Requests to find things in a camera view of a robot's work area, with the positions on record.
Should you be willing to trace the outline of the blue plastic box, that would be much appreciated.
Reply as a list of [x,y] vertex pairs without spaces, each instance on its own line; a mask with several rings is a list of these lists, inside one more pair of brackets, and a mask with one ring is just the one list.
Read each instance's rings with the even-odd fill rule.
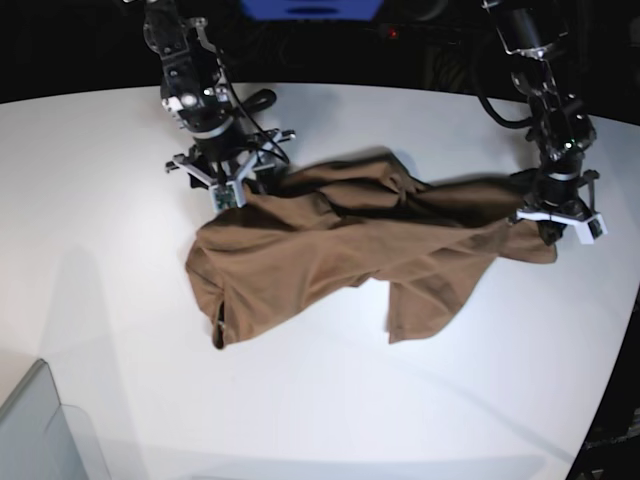
[[383,0],[244,0],[245,12],[256,20],[369,21]]

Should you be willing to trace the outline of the translucent grey plastic bin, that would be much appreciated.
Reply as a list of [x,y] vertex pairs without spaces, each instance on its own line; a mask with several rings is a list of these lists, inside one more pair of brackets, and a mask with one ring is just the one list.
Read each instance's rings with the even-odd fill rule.
[[1,477],[112,477],[88,414],[61,401],[50,366],[42,359],[1,406]]

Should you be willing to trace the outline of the black power strip red light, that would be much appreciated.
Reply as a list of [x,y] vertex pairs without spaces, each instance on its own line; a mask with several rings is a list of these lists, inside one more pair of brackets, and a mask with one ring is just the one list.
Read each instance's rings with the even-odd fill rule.
[[478,28],[431,23],[381,23],[376,32],[389,41],[415,41],[428,44],[457,44],[481,33]]

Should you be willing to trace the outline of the brown t-shirt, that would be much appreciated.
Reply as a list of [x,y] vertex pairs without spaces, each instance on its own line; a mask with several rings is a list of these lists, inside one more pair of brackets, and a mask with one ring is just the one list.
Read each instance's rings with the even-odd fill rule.
[[551,264],[510,176],[427,184],[392,154],[319,163],[245,190],[196,233],[185,269],[217,349],[251,340],[368,280],[389,285],[391,342],[426,339],[497,259]]

